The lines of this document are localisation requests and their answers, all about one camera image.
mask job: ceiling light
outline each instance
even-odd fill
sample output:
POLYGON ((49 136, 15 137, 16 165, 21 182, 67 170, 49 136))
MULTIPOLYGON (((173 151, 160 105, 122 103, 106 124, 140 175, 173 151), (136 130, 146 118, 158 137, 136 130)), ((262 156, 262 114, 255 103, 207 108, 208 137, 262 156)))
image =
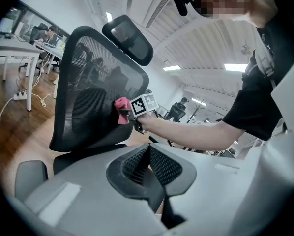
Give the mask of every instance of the ceiling light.
POLYGON ((201 104, 201 105, 203 105, 203 106, 207 107, 207 104, 206 104, 206 103, 204 103, 204 102, 202 102, 202 101, 199 101, 199 100, 197 100, 197 99, 194 99, 194 98, 192 98, 192 101, 195 101, 196 103, 199 103, 199 104, 201 104))
POLYGON ((235 72, 245 72, 245 69, 248 64, 225 64, 225 68, 227 71, 235 71, 235 72))
POLYGON ((163 70, 165 71, 181 70, 181 67, 179 67, 178 65, 174 65, 174 66, 164 67, 163 70))
POLYGON ((108 22, 112 21, 112 14, 107 12, 107 19, 108 19, 108 22))

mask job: power strip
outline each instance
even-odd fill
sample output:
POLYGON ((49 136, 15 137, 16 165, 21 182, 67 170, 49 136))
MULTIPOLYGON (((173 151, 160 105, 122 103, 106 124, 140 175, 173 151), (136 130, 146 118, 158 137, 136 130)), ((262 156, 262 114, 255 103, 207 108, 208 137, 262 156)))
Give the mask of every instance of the power strip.
POLYGON ((14 94, 14 100, 27 100, 27 92, 14 94))

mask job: desk leg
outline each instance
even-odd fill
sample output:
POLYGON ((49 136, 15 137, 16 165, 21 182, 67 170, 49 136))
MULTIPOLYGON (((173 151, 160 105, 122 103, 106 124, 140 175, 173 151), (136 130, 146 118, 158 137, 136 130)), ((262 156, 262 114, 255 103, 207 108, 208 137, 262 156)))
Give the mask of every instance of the desk leg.
POLYGON ((9 59, 10 59, 10 55, 6 56, 5 64, 4 64, 4 71, 3 71, 3 81, 6 80, 6 71, 7 71, 7 64, 8 64, 9 59))
POLYGON ((58 83, 59 83, 59 74, 58 74, 57 79, 53 81, 53 84, 55 84, 55 87, 54 87, 54 93, 53 93, 53 98, 54 98, 54 99, 57 98, 58 83))
POLYGON ((31 96, 32 96, 32 84, 34 78, 35 67, 37 66, 39 55, 33 56, 29 74, 28 90, 27 90, 27 110, 31 111, 31 96))
POLYGON ((27 68, 26 68, 26 77, 29 76, 31 61, 32 61, 32 57, 30 57, 30 58, 28 59, 27 68))
POLYGON ((53 60, 54 60, 54 55, 51 56, 51 60, 50 60, 49 66, 48 66, 48 72, 47 72, 47 74, 50 73, 53 60))

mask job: hand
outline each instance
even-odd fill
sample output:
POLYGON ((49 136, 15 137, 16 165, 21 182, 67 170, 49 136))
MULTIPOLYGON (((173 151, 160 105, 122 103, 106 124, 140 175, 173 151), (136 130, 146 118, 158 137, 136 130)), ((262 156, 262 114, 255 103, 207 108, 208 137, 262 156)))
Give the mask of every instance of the hand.
POLYGON ((156 118, 152 117, 149 113, 137 117, 137 122, 142 125, 143 130, 150 131, 153 127, 156 118))

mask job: white desk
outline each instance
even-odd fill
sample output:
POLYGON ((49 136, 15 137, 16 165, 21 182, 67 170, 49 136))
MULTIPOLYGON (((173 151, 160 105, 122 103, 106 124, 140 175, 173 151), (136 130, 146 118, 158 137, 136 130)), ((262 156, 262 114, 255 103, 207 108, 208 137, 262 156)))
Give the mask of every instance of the white desk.
POLYGON ((55 47, 51 48, 49 46, 46 46, 45 44, 43 44, 43 42, 39 42, 37 40, 34 41, 34 46, 37 46, 37 47, 39 47, 39 48, 41 48, 41 49, 43 49, 46 52, 51 54, 51 60, 50 60, 50 63, 48 65, 48 71, 47 71, 47 74, 49 74, 50 70, 51 70, 51 65, 52 65, 54 57, 57 57, 57 58, 59 58, 61 60, 63 58, 64 52, 61 49, 58 49, 58 48, 55 48, 55 47))
MULTIPOLYGON (((49 46, 46 46, 42 42, 39 42, 37 40, 34 41, 34 46, 38 46, 39 48, 42 48, 43 50, 45 50, 46 52, 49 52, 51 54, 51 60, 50 60, 50 63, 48 65, 48 71, 47 71, 47 74, 49 74, 50 70, 51 70, 51 65, 52 65, 54 57, 58 57, 60 60, 62 60, 64 52, 61 49, 58 49, 58 48, 55 48, 55 47, 51 48, 49 46)), ((53 98, 54 99, 57 98, 58 80, 59 80, 59 74, 58 74, 57 79, 54 80, 54 82, 53 82, 53 84, 55 84, 54 93, 53 93, 53 98)))
POLYGON ((4 64, 4 73, 3 80, 6 80, 6 71, 8 59, 10 56, 29 56, 27 71, 29 74, 28 81, 28 94, 27 94, 27 109, 31 111, 31 93, 32 93, 32 84, 34 78, 35 67, 37 65, 37 61, 39 55, 42 51, 38 48, 30 45, 27 42, 21 42, 16 37, 12 39, 6 39, 4 37, 0 38, 0 56, 6 56, 5 64, 4 64))

